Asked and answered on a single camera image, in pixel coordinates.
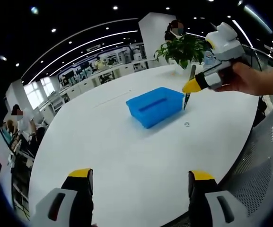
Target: gray mesh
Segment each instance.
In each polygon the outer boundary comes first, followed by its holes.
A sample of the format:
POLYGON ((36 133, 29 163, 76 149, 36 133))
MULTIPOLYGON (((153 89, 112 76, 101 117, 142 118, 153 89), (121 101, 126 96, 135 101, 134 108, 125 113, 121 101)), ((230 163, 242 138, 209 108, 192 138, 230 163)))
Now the gray mesh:
POLYGON ((259 225, 273 210, 273 111, 252 130, 242 154, 223 190, 259 225))
POLYGON ((234 195, 248 210, 248 215, 255 212, 266 194, 271 178, 271 164, 267 160, 245 174, 232 176, 227 190, 234 195))

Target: cabinet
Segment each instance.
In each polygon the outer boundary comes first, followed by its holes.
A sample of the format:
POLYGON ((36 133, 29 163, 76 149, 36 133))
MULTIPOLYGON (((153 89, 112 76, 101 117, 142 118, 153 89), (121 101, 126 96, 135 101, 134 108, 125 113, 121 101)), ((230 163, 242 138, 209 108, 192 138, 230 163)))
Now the cabinet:
POLYGON ((80 93, 80 89, 79 86, 72 86, 67 90, 67 95, 69 97, 70 100, 76 98, 77 96, 79 96, 80 93))
POLYGON ((134 73, 134 68, 132 64, 126 64, 124 66, 122 66, 119 69, 120 73, 121 73, 121 77, 129 75, 131 73, 134 73))
POLYGON ((87 79, 79 83, 79 89, 81 94, 93 88, 94 88, 94 85, 91 79, 87 79))

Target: blue tray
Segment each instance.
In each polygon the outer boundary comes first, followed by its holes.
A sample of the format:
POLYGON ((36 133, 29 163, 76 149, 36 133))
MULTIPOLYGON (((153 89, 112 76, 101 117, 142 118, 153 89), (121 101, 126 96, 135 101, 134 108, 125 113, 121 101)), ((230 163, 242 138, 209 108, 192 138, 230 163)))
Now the blue tray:
POLYGON ((184 94, 159 87, 126 102, 130 113, 145 128, 172 116, 182 109, 184 94))

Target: potted plant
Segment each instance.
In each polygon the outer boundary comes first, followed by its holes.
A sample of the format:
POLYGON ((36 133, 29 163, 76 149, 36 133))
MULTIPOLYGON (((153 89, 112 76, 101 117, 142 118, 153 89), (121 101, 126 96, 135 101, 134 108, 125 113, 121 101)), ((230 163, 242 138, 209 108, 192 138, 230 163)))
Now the potted plant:
POLYGON ((204 53, 204 42, 192 35, 182 35, 171 42, 164 43, 160 49, 154 53, 154 57, 159 61, 159 57, 165 57, 167 63, 173 59, 183 69, 186 69, 192 60, 202 63, 204 53))

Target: ceiling light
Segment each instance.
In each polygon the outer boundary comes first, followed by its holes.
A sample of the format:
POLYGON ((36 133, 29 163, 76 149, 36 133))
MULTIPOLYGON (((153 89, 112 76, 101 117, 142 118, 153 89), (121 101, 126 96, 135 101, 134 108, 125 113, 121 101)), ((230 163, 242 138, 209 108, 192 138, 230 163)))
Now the ceiling light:
POLYGON ((246 35, 246 33, 244 32, 244 30, 241 28, 241 26, 237 23, 236 20, 232 20, 232 22, 236 25, 236 27, 239 28, 239 30, 241 31, 241 33, 244 35, 244 37, 246 38, 246 40, 248 41, 248 43, 250 44, 250 46, 253 48, 253 45, 251 43, 251 41, 249 40, 248 36, 246 35))
POLYGON ((0 56, 0 59, 3 61, 7 61, 7 58, 5 58, 4 56, 0 56))
POLYGON ((53 60, 53 61, 50 62, 48 65, 46 65, 41 71, 39 71, 39 72, 33 77, 33 79, 32 79, 31 81, 29 81, 28 84, 30 84, 30 83, 31 83, 38 75, 40 75, 46 68, 48 68, 50 65, 52 65, 53 63, 55 63, 57 60, 59 60, 60 58, 62 58, 62 57, 65 56, 66 54, 69 54, 70 52, 72 52, 72 51, 74 51, 74 50, 76 50, 76 49, 78 49, 78 48, 80 48, 80 47, 82 47, 82 46, 84 46, 84 45, 87 45, 87 44, 89 44, 89 43, 95 42, 95 41, 97 41, 97 40, 104 39, 104 38, 107 38, 107 37, 111 37, 111 36, 114 36, 114 35, 121 35, 121 34, 132 33, 132 32, 138 32, 138 30, 127 31, 127 32, 119 32, 119 33, 114 33, 114 34, 111 34, 111 35, 106 35, 106 36, 103 36, 103 37, 100 37, 100 38, 91 40, 91 41, 89 41, 89 42, 86 42, 86 43, 84 43, 84 44, 82 44, 82 45, 79 45, 79 46, 73 48, 72 50, 70 50, 70 51, 64 53, 63 55, 61 55, 61 56, 58 57, 57 59, 53 60))
MULTIPOLYGON (((95 51, 99 51, 99 50, 101 50, 101 49, 105 49, 105 48, 110 47, 110 46, 115 46, 115 45, 118 45, 118 44, 123 44, 123 42, 120 42, 120 43, 116 43, 116 44, 112 44, 112 45, 108 45, 108 46, 104 46, 104 47, 98 48, 98 49, 96 49, 96 50, 94 50, 94 51, 89 52, 88 54, 93 53, 93 52, 95 52, 95 51)), ((67 65, 69 65, 69 64, 72 63, 73 61, 76 61, 77 59, 84 57, 85 55, 86 55, 86 54, 84 54, 84 55, 82 55, 82 56, 79 56, 78 58, 76 58, 76 59, 74 59, 74 60, 68 62, 67 64, 64 64, 62 67, 60 67, 59 69, 57 69, 56 71, 54 71, 53 73, 51 73, 50 76, 52 76, 54 73, 58 72, 58 70, 64 68, 64 67, 67 66, 67 65)))
POLYGON ((31 12, 33 13, 33 14, 38 14, 38 9, 37 9, 37 7, 32 7, 31 8, 31 12))
POLYGON ((201 38, 205 38, 205 37, 204 37, 204 36, 202 36, 202 35, 197 35, 197 34, 193 34, 193 33, 188 33, 188 32, 186 32, 186 34, 189 34, 189 35, 194 35, 194 36, 201 37, 201 38))

